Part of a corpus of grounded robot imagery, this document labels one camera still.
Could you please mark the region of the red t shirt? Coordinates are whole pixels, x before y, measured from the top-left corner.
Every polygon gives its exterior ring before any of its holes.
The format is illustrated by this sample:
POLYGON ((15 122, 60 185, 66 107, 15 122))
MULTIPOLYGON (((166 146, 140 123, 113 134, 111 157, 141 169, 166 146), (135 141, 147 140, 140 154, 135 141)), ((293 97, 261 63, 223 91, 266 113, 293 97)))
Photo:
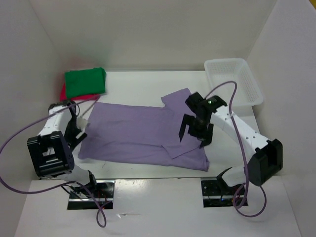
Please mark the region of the red t shirt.
POLYGON ((103 82, 65 82, 60 94, 60 100, 86 100, 94 98, 95 96, 105 91, 105 84, 103 82))

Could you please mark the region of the lavender t shirt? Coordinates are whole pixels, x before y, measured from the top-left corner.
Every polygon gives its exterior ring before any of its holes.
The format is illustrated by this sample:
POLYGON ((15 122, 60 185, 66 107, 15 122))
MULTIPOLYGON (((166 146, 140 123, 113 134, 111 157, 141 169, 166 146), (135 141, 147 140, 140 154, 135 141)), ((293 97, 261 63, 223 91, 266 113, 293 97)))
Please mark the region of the lavender t shirt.
POLYGON ((185 88, 165 95, 164 107, 97 102, 79 159, 208 171, 209 160, 199 140, 189 134, 178 136, 183 116, 192 114, 185 104, 190 94, 185 88))

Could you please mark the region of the green t shirt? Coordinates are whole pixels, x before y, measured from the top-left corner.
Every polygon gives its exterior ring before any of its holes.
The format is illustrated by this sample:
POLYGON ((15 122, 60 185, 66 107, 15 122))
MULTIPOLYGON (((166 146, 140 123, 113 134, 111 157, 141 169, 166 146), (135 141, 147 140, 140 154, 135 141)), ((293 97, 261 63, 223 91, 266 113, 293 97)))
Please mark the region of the green t shirt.
POLYGON ((106 91, 105 83, 106 71, 101 67, 65 72, 67 98, 103 94, 106 91))

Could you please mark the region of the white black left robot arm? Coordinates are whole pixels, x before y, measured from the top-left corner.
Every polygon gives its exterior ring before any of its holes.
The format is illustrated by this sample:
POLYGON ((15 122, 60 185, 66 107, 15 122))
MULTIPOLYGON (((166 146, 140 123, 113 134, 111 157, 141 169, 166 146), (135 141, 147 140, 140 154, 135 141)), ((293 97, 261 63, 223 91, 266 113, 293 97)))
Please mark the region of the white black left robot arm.
POLYGON ((51 104, 50 118, 27 147, 35 172, 39 178, 72 182, 76 192, 87 197, 98 193, 98 184, 91 171, 75 164, 73 151, 87 137, 87 122, 77 116, 77 105, 72 100, 51 104))

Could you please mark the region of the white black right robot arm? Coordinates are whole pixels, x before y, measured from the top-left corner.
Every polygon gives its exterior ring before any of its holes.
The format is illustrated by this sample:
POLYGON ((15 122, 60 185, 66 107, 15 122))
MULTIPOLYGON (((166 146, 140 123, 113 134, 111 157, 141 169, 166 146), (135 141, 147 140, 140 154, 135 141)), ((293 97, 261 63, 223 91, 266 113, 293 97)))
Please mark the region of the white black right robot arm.
POLYGON ((219 96, 204 99, 199 93, 190 95, 186 105, 193 115, 185 114, 179 138, 185 133, 201 141, 200 147, 212 142, 213 127, 222 129, 237 144, 243 145, 246 165, 230 167, 217 176, 216 188, 228 194, 236 185, 250 182, 261 186, 283 168, 283 145, 278 139, 269 140, 229 110, 219 96))

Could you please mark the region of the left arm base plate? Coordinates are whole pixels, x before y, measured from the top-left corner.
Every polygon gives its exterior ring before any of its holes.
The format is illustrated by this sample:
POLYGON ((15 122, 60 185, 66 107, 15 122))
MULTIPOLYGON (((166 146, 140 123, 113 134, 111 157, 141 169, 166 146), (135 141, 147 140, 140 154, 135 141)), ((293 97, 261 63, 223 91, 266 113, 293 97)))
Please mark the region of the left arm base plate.
POLYGON ((68 210, 96 210, 98 202, 102 209, 113 209, 115 180, 96 180, 96 185, 90 187, 90 195, 83 187, 78 185, 68 185, 69 193, 68 210))

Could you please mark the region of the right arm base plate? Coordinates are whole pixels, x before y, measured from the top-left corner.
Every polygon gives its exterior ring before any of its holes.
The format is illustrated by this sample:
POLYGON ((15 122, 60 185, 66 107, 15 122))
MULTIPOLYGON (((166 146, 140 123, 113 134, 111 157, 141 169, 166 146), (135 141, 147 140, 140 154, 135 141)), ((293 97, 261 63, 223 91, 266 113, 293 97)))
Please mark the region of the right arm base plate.
POLYGON ((200 182, 204 208, 233 206, 233 195, 240 185, 222 190, 215 178, 201 179, 200 182))

